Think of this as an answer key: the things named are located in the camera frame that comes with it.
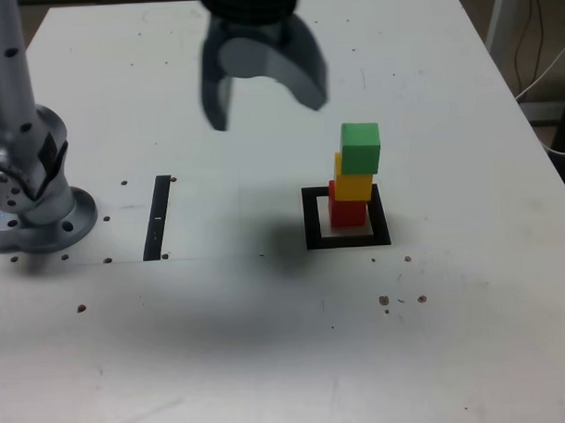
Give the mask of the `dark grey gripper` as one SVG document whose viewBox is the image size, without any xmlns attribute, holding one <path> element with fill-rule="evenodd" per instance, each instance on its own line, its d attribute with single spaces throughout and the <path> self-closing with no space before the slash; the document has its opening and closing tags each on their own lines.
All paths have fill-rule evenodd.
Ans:
<svg viewBox="0 0 565 423">
<path fill-rule="evenodd" d="M 309 27 L 294 13 L 264 25 L 212 16 L 201 49 L 200 100 L 210 126 L 227 129 L 235 78 L 271 78 L 308 109 L 327 103 L 327 64 Z"/>
</svg>

